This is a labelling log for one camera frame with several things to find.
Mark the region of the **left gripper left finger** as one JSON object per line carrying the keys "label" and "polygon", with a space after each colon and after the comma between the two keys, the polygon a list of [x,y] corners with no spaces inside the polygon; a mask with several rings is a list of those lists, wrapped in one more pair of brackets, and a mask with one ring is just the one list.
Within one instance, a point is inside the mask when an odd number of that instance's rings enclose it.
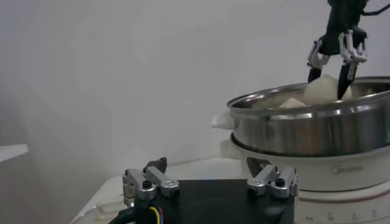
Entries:
{"label": "left gripper left finger", "polygon": [[177,198],[180,185],[165,175],[168,166],[167,157],[149,161],[141,170],[127,169],[122,175],[124,204],[131,206],[135,199],[152,201],[158,193],[165,198]]}

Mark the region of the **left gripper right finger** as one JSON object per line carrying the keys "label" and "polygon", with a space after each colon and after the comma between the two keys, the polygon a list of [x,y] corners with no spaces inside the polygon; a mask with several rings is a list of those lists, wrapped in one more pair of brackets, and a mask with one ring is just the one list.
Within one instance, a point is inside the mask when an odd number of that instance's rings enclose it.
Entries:
{"label": "left gripper right finger", "polygon": [[293,167],[278,167],[268,161],[257,158],[246,158],[250,177],[246,181],[247,199],[256,201],[270,195],[275,200],[291,198],[299,201],[299,176]]}

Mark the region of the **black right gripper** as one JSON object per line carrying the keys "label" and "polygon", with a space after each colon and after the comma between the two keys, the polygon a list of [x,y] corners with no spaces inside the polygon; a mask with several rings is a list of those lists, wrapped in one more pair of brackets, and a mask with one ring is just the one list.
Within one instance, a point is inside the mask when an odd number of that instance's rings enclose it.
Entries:
{"label": "black right gripper", "polygon": [[343,64],[338,79],[338,99],[342,99],[353,83],[358,65],[367,62],[367,32],[358,27],[367,2],[368,0],[328,0],[331,10],[326,32],[314,42],[308,54],[308,83],[321,76],[322,68],[328,63],[330,56],[340,54]]}

